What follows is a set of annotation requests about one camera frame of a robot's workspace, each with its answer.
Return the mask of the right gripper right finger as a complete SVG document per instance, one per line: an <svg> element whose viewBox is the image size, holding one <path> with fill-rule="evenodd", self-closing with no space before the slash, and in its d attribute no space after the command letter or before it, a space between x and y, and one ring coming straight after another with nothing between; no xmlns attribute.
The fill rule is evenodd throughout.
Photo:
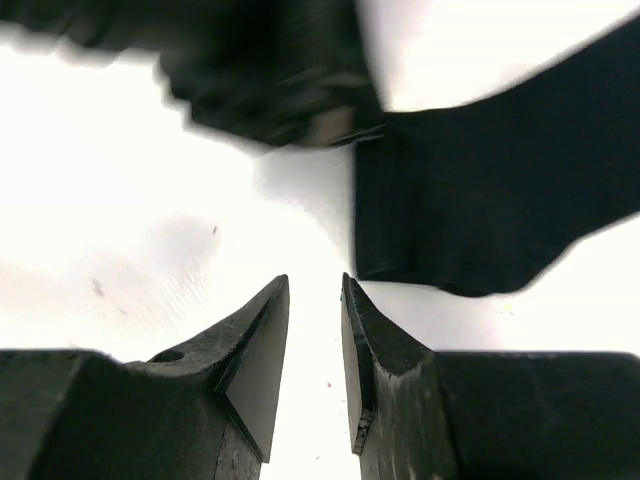
<svg viewBox="0 0 640 480"><path fill-rule="evenodd" d="M341 331L350 442L362 478L457 478L434 352L382 314L349 275Z"/></svg>

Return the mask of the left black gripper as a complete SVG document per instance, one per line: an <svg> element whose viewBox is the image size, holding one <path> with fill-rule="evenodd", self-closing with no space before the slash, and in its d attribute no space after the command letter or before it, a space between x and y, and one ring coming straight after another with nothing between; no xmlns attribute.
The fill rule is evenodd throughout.
<svg viewBox="0 0 640 480"><path fill-rule="evenodd" d="M352 1L5 1L1 18L155 52L193 122L269 146L343 145L383 123Z"/></svg>

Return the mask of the black sock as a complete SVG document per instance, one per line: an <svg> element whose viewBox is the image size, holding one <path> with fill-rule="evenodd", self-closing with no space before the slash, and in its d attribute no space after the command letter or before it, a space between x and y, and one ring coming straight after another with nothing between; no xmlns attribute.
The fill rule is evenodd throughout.
<svg viewBox="0 0 640 480"><path fill-rule="evenodd" d="M363 280L517 291L639 209L639 22L465 106L391 114L355 149Z"/></svg>

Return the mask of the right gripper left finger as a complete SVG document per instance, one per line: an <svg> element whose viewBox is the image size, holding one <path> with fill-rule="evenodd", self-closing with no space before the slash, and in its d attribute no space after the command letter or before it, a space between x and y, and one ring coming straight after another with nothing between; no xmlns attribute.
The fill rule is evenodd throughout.
<svg viewBox="0 0 640 480"><path fill-rule="evenodd" d="M152 417L127 479L256 479L271 455L289 323L279 275L243 307L126 365Z"/></svg>

